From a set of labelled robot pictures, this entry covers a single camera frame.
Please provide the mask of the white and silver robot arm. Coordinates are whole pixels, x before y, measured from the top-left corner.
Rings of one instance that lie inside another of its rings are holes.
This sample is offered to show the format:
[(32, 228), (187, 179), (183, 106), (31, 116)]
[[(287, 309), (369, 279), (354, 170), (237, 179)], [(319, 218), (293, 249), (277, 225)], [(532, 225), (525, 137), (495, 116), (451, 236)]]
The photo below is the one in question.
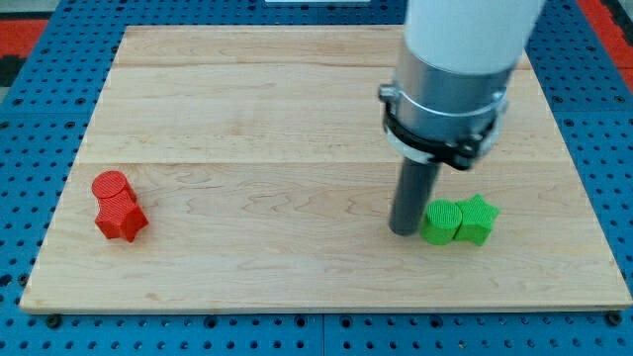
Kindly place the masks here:
[(543, 0), (409, 0), (391, 83), (389, 144), (410, 161), (469, 169), (499, 136), (505, 93)]

